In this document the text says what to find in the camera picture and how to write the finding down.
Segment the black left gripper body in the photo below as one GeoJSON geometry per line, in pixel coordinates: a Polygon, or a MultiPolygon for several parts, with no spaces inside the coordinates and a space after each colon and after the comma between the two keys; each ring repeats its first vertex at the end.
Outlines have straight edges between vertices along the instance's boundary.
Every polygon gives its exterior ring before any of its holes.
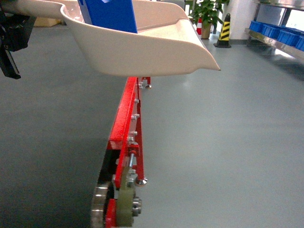
{"type": "Polygon", "coordinates": [[[20,79],[11,52],[28,47],[36,17],[6,13],[0,9],[0,68],[4,76],[20,79]]]}

